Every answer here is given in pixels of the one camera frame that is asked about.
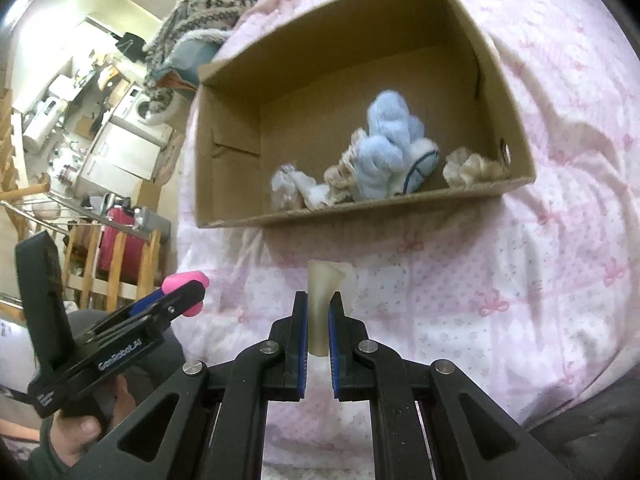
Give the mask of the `person's left hand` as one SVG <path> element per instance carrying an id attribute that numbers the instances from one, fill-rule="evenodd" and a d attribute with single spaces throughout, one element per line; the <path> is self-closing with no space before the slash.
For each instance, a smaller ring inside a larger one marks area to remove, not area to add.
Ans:
<path id="1" fill-rule="evenodd" d="M 113 393 L 115 404 L 108 430 L 118 426 L 136 408 L 124 376 L 116 377 Z M 64 417 L 56 414 L 50 430 L 50 443 L 60 461 L 71 467 L 85 456 L 87 446 L 98 440 L 101 431 L 102 426 L 93 416 Z"/>

